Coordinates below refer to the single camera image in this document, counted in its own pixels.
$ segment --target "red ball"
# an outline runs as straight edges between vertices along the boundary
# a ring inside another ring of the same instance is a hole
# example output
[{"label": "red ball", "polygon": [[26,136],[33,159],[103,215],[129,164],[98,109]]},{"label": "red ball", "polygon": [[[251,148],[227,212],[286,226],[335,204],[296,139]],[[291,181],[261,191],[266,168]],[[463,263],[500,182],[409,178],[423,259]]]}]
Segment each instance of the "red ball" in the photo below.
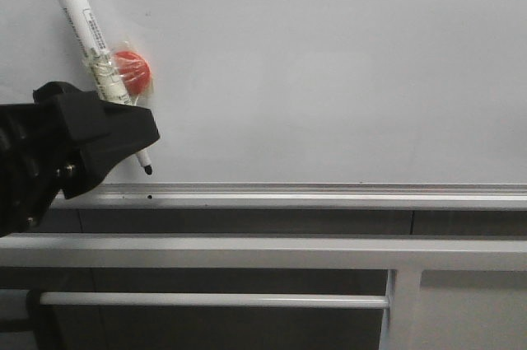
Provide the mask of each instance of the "red ball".
[{"label": "red ball", "polygon": [[150,86],[152,78],[147,61],[133,51],[119,51],[114,57],[128,93],[141,95]]}]

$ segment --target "marker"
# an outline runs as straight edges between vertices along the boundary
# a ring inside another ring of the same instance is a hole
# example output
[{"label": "marker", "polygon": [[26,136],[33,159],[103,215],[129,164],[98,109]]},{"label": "marker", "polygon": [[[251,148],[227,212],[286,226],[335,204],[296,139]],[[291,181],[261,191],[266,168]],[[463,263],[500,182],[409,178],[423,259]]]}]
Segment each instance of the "marker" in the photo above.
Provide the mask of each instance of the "marker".
[{"label": "marker", "polygon": [[[112,103],[133,105],[88,0],[58,2],[81,46],[82,56],[96,81],[99,97]],[[137,152],[136,157],[145,172],[151,175],[152,161],[147,151]]]}]

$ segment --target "whiteboard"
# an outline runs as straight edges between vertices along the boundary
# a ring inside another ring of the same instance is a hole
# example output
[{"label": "whiteboard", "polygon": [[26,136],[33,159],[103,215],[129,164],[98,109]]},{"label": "whiteboard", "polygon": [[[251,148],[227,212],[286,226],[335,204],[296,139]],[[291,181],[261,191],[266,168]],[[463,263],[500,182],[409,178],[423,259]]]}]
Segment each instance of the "whiteboard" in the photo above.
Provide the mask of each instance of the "whiteboard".
[{"label": "whiteboard", "polygon": [[[1,3],[2,103],[93,88],[56,0]],[[527,0],[91,3],[148,58],[161,133],[153,176],[107,183],[527,179]]]}]

